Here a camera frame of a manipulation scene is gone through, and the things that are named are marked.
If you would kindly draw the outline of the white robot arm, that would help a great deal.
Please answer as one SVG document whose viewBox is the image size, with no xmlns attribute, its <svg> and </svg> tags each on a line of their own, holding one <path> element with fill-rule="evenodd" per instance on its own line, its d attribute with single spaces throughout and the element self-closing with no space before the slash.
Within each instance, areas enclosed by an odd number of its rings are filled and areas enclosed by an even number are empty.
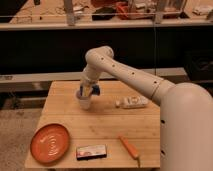
<svg viewBox="0 0 213 171">
<path fill-rule="evenodd" d="M 213 171 L 213 96 L 114 60 L 109 46 L 89 50 L 78 97 L 89 100 L 106 72 L 160 107 L 160 171 Z"/>
</svg>

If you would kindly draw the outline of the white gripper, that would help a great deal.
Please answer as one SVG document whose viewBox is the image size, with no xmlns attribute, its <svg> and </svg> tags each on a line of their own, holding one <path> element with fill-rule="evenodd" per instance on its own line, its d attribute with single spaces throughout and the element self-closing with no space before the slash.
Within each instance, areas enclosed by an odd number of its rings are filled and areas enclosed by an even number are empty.
<svg viewBox="0 0 213 171">
<path fill-rule="evenodd" d="M 100 95 L 99 85 L 94 85 L 99 80 L 99 71 L 93 68 L 85 68 L 82 72 L 80 97 L 83 96 L 83 87 L 92 87 L 92 95 Z"/>
</svg>

